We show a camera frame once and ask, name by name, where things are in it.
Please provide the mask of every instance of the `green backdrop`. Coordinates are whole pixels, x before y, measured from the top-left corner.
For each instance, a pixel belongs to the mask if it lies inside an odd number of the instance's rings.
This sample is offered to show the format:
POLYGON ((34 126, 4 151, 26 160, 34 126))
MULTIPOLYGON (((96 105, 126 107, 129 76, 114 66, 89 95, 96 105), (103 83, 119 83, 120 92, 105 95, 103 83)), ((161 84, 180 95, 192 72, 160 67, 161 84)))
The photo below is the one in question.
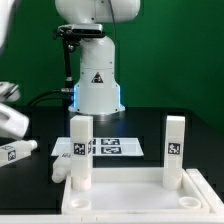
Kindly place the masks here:
MULTIPOLYGON (((0 58, 1 80, 21 87, 17 105, 64 87, 61 41, 52 40, 61 24, 53 0, 19 5, 0 58)), ((105 30, 113 36, 112 24, 105 30)), ((223 0, 142 0, 134 21, 117 24, 116 44, 124 105, 187 108, 224 135, 223 0)), ((79 52, 72 61, 77 81, 79 52)))

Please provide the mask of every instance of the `black tabletop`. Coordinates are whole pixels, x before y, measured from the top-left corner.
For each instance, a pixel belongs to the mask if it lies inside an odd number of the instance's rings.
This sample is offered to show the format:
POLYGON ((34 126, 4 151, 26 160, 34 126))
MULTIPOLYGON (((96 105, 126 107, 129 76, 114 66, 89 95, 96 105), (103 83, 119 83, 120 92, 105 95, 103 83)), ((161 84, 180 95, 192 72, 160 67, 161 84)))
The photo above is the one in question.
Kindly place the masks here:
MULTIPOLYGON (((58 137, 69 137, 70 115, 62 107, 16 108, 30 118, 24 137, 38 148, 27 157, 0 168, 0 214, 60 214, 64 184, 51 180, 51 156, 58 137)), ((163 166, 167 115, 186 117, 183 167, 197 168, 224 201, 224 138, 193 112, 167 108, 127 108, 125 116, 94 122, 94 137, 138 138, 143 157, 94 157, 94 167, 163 166)), ((0 139, 0 145, 12 142, 0 139)))

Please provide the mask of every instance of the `white block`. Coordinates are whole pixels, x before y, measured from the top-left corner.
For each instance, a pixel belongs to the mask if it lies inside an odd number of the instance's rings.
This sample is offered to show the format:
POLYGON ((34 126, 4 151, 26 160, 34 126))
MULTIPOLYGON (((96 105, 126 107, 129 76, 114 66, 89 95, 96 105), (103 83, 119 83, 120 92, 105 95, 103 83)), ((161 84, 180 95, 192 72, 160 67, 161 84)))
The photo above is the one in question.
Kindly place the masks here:
POLYGON ((75 116, 70 125, 72 188, 87 191, 91 188, 93 167, 93 117, 75 116))
POLYGON ((92 153, 88 157, 72 157, 71 176, 72 188, 76 191, 87 191, 91 188, 93 168, 92 153))
POLYGON ((89 142, 93 139, 93 117, 75 116, 70 120, 72 142, 89 142))
POLYGON ((170 190, 181 187, 185 134, 185 117, 168 116, 164 156, 163 186, 170 190))

